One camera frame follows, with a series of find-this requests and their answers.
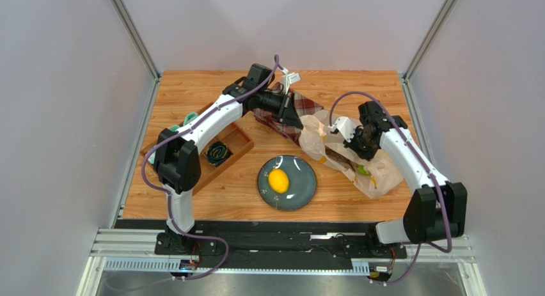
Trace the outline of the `green fake fruit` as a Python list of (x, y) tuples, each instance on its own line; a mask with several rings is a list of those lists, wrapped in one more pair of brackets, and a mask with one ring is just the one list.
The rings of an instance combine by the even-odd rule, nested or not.
[(365, 169), (363, 165), (358, 165), (358, 172), (365, 176), (370, 176), (371, 173)]

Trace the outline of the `translucent plastic bag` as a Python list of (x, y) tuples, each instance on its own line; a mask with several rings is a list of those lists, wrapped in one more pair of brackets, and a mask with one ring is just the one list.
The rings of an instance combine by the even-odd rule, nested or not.
[(298, 143), (313, 160), (341, 172), (369, 198), (385, 195), (404, 180), (391, 157), (383, 150), (378, 150), (370, 160), (359, 158), (354, 151), (344, 146), (341, 134), (331, 133), (328, 121), (327, 110), (301, 117), (303, 130)]

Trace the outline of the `yellow fake fruit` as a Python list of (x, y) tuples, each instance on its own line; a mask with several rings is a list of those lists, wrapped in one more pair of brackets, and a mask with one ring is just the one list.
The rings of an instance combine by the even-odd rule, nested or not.
[(267, 177), (268, 184), (270, 188), (278, 193), (278, 194), (284, 194), (288, 191), (290, 186), (290, 180), (287, 176), (286, 172), (282, 169), (273, 169), (268, 177)]

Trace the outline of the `dark red fake fruit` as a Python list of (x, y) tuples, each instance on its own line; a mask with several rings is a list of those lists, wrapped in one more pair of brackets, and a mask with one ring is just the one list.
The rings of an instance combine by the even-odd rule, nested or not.
[(343, 167), (347, 169), (351, 169), (354, 171), (357, 168), (357, 164), (355, 164), (353, 161), (349, 160), (347, 157), (344, 157), (340, 153), (326, 147), (326, 155), (337, 164), (342, 165)]

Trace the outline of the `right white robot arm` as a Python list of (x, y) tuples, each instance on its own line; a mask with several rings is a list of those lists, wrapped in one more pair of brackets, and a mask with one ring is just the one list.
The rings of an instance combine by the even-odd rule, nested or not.
[(368, 101), (358, 107), (360, 125), (339, 117), (333, 131), (344, 138), (344, 146), (359, 158), (373, 159), (384, 151), (401, 172), (413, 195), (400, 219), (375, 225), (376, 239), (382, 244), (411, 243), (437, 246), (464, 233), (468, 192), (461, 182), (453, 183), (442, 175), (415, 144), (400, 116), (391, 116), (381, 104)]

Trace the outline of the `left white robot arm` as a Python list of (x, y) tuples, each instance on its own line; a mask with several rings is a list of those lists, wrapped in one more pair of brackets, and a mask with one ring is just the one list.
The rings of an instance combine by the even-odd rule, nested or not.
[(272, 114), (278, 123), (303, 127), (289, 91), (300, 81), (297, 72), (282, 72), (279, 91), (269, 89), (274, 70), (253, 64), (248, 74), (228, 85), (219, 98), (193, 121), (172, 131), (164, 129), (158, 137), (153, 169), (167, 198), (166, 229), (157, 236), (156, 252), (189, 253), (195, 247), (193, 189), (201, 178), (200, 155), (222, 130), (246, 113), (260, 109)]

